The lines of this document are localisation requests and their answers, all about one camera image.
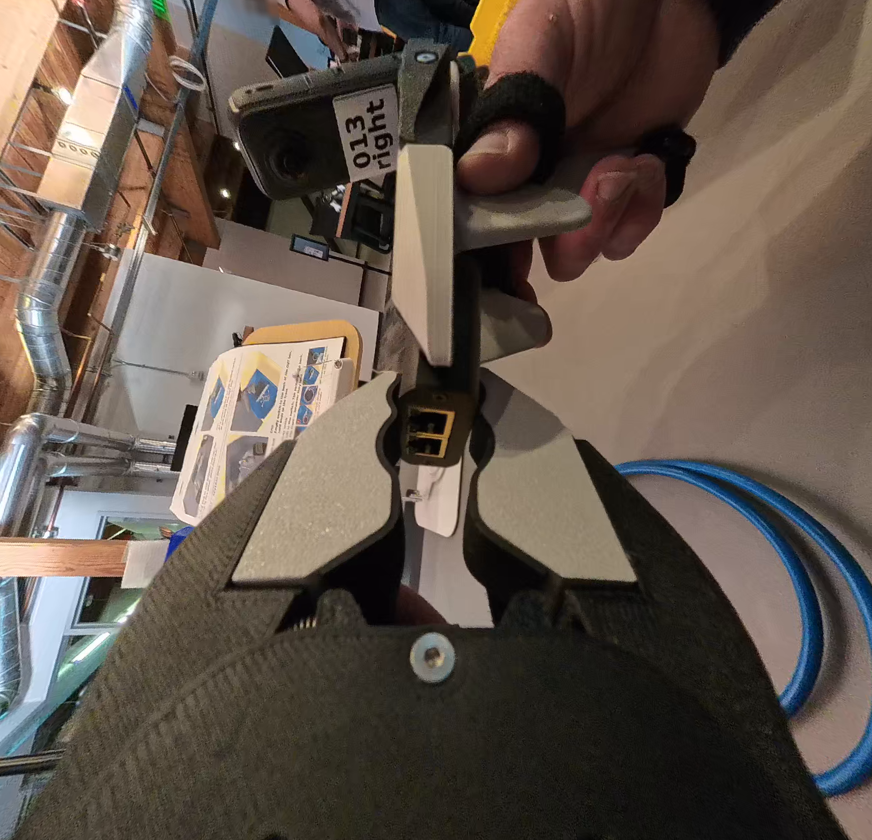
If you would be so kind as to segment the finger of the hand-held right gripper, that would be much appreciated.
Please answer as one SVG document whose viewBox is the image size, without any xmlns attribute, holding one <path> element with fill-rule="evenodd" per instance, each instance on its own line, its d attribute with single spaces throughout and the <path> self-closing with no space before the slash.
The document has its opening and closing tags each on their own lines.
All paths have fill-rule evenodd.
<svg viewBox="0 0 872 840">
<path fill-rule="evenodd" d="M 398 155 L 393 303 L 431 366 L 452 365 L 453 157 L 443 145 Z"/>
<path fill-rule="evenodd" d="M 482 365 L 541 348 L 551 341 L 550 317 L 536 303 L 497 289 L 484 289 L 480 306 Z"/>
</svg>

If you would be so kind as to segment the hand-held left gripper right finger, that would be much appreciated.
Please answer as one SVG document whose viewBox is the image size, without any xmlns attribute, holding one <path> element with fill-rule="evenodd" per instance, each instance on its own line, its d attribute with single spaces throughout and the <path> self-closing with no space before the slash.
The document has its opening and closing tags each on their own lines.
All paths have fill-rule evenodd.
<svg viewBox="0 0 872 840">
<path fill-rule="evenodd" d="M 575 590 L 638 591 L 633 568 L 575 438 L 507 380 L 481 373 L 463 556 L 493 623 L 533 593 L 547 615 Z"/>
</svg>

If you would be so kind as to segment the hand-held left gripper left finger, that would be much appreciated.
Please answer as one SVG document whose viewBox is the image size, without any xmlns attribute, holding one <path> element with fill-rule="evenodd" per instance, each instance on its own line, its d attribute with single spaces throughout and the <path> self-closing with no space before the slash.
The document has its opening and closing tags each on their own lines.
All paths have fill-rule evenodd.
<svg viewBox="0 0 872 840">
<path fill-rule="evenodd" d="M 394 619 L 404 570 L 398 386 L 385 371 L 333 404 L 291 451 L 234 569 L 235 588 L 352 594 L 367 622 Z"/>
</svg>

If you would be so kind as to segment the small black network adapter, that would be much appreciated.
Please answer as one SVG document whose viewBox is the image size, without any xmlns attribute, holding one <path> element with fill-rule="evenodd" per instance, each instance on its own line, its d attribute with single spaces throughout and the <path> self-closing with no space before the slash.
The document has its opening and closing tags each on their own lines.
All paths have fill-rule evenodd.
<svg viewBox="0 0 872 840">
<path fill-rule="evenodd" d="M 420 356 L 413 388 L 398 399 L 401 458 L 412 465 L 459 463 L 480 409 L 481 270 L 471 253 L 454 260 L 452 296 L 450 364 Z"/>
</svg>

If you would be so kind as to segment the person's right hand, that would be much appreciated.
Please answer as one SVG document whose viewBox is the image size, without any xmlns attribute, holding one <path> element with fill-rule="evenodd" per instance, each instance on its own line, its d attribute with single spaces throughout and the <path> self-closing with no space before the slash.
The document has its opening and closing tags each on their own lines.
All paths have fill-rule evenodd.
<svg viewBox="0 0 872 840">
<path fill-rule="evenodd" d="M 590 222 L 539 241 L 552 280 L 578 279 L 599 257 L 629 257 L 660 223 L 670 169 L 631 150 L 649 133 L 688 124 L 718 46 L 707 0 L 518 0 L 507 13 L 486 87 L 536 75 L 563 98 L 561 150 L 595 161 L 579 180 Z"/>
</svg>

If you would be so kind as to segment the white document stand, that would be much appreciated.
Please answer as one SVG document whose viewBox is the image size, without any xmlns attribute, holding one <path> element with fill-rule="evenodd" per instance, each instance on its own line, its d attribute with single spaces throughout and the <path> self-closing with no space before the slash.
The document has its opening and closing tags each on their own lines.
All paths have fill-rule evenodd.
<svg viewBox="0 0 872 840">
<path fill-rule="evenodd" d="M 461 511 L 462 463 L 451 467 L 409 465 L 403 501 L 416 524 L 440 538 L 454 535 Z"/>
</svg>

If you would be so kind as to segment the wooden backing board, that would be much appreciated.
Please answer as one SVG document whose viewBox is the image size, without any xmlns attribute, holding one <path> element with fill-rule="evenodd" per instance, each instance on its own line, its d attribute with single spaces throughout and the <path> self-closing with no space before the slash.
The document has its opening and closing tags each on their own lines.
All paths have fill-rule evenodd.
<svg viewBox="0 0 872 840">
<path fill-rule="evenodd" d="M 302 344 L 325 338 L 344 340 L 343 357 L 351 359 L 354 365 L 351 381 L 351 391 L 354 392 L 360 383 L 364 339 L 359 330 L 348 321 L 322 320 L 273 325 L 260 329 L 247 327 L 242 345 Z"/>
</svg>

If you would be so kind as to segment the printed instruction sheet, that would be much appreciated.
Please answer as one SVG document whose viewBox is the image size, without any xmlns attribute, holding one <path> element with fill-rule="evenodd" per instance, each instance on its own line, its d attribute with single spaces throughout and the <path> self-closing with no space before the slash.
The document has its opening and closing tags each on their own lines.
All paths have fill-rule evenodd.
<svg viewBox="0 0 872 840">
<path fill-rule="evenodd" d="M 208 371 L 170 509 L 197 525 L 284 442 L 351 392 L 342 338 L 241 345 Z"/>
</svg>

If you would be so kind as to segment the grey partition panel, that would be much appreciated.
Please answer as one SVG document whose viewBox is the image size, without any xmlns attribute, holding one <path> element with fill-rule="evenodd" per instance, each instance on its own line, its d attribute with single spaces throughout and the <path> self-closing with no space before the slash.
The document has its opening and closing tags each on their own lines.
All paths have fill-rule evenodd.
<svg viewBox="0 0 872 840">
<path fill-rule="evenodd" d="M 203 266 L 144 254 L 124 323 L 107 359 L 96 412 L 103 427 L 165 439 L 205 374 L 247 326 L 344 320 L 364 345 L 360 377 L 372 375 L 380 314 L 360 304 L 363 268 L 318 259 L 279 235 L 224 222 Z"/>
</svg>

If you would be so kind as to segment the yellow plastic bin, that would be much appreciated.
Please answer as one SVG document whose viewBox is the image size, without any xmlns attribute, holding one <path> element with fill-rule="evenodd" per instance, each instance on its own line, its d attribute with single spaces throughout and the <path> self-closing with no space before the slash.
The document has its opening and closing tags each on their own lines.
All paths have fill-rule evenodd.
<svg viewBox="0 0 872 840">
<path fill-rule="evenodd" d="M 473 40 L 466 52 L 478 67 L 491 64 L 500 31 L 519 1 L 479 0 L 470 23 Z"/>
</svg>

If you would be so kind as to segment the wooden ledge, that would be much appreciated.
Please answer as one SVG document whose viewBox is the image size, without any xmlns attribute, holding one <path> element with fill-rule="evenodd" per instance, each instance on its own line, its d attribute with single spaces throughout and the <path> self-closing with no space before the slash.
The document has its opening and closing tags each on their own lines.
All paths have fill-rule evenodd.
<svg viewBox="0 0 872 840">
<path fill-rule="evenodd" d="M 121 577 L 131 541 L 1 539 L 1 577 Z"/>
</svg>

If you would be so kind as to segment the silver ventilation duct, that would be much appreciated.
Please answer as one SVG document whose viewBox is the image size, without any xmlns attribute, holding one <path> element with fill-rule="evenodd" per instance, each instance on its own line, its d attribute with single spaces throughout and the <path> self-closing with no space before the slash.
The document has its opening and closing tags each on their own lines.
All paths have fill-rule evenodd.
<svg viewBox="0 0 872 840">
<path fill-rule="evenodd" d="M 114 0 L 110 29 L 79 75 L 36 192 L 51 213 L 17 286 L 16 331 L 34 383 L 28 411 L 2 445 L 2 538 L 19 535 L 49 428 L 70 398 L 59 308 L 85 237 L 103 229 L 112 206 L 138 124 L 153 27 L 153 0 Z"/>
</svg>

